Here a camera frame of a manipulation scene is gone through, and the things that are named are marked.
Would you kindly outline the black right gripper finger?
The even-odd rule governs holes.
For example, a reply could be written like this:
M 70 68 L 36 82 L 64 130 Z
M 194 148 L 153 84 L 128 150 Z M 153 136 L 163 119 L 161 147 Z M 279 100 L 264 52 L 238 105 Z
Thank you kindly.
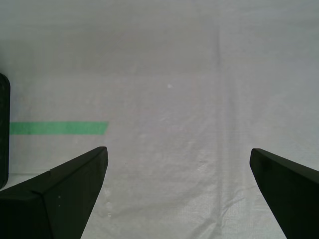
M 260 148 L 250 168 L 271 212 L 288 239 L 319 237 L 319 173 Z
M 0 193 L 2 239 L 79 239 L 103 186 L 105 146 Z

